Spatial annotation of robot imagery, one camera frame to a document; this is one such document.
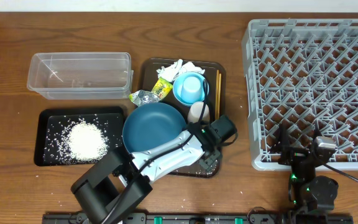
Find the dark blue plate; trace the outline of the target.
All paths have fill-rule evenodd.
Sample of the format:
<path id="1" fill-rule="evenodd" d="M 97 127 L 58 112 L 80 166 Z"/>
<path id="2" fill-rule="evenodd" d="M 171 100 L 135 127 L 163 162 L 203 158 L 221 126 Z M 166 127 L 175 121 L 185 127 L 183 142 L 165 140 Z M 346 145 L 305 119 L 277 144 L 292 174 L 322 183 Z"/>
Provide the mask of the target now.
<path id="1" fill-rule="evenodd" d="M 175 139 L 186 126 L 181 113 L 165 103 L 136 108 L 126 119 L 122 138 L 129 153 L 153 149 Z"/>

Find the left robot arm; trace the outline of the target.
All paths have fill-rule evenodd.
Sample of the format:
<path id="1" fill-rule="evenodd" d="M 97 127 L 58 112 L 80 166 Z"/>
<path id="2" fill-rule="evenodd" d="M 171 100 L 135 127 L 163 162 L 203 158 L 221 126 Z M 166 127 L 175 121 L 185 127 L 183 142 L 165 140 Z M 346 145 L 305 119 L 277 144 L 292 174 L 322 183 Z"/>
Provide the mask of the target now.
<path id="1" fill-rule="evenodd" d="M 226 115 L 210 124 L 189 123 L 175 139 L 153 149 L 129 153 L 120 147 L 107 153 L 71 191 L 90 223 L 118 223 L 152 191 L 156 180 L 195 162 L 208 170 L 220 157 L 219 148 L 237 136 Z"/>

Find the white rice pile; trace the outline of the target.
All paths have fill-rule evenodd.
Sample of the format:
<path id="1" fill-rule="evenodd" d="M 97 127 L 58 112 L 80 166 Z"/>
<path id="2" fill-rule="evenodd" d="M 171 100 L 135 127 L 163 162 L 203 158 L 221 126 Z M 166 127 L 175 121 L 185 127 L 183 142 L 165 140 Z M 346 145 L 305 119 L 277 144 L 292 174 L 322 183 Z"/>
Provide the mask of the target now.
<path id="1" fill-rule="evenodd" d="M 44 158 L 63 165 L 96 162 L 108 151 L 107 126 L 96 114 L 52 116 Z"/>

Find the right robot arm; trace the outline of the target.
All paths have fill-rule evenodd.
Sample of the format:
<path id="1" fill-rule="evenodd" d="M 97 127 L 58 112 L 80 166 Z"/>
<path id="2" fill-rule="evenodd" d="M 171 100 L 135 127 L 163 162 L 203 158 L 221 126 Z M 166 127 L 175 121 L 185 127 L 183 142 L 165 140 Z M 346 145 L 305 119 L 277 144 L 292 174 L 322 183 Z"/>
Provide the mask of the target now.
<path id="1" fill-rule="evenodd" d="M 288 198 L 294 209 L 277 217 L 278 223 L 327 223 L 327 211 L 334 209 L 339 188 L 334 179 L 316 175 L 316 168 L 328 163 L 336 152 L 336 143 L 314 130 L 313 140 L 307 148 L 290 145 L 290 134 L 284 125 L 279 126 L 277 142 L 271 151 L 280 154 L 278 163 L 290 166 Z"/>

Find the light blue cup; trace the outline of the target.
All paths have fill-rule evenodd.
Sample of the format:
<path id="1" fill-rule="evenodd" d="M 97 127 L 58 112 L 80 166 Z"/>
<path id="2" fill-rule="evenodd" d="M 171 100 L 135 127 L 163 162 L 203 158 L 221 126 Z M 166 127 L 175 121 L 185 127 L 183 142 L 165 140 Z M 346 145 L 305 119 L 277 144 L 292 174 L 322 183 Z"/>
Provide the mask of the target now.
<path id="1" fill-rule="evenodd" d="M 193 104 L 200 101 L 202 94 L 201 81 L 196 76 L 189 76 L 184 79 L 181 88 L 181 98 L 188 104 Z"/>

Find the white cup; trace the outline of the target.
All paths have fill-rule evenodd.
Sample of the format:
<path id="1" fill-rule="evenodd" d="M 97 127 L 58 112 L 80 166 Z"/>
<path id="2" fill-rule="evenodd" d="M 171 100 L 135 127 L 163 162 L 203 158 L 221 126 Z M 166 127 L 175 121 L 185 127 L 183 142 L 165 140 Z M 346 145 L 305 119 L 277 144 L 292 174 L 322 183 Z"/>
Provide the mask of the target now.
<path id="1" fill-rule="evenodd" d="M 196 123 L 199 120 L 201 111 L 203 109 L 203 105 L 204 103 L 202 101 L 197 101 L 194 104 L 192 104 L 187 117 L 189 123 Z M 205 106 L 202 120 L 207 122 L 210 121 L 210 113 L 209 113 L 208 105 Z"/>

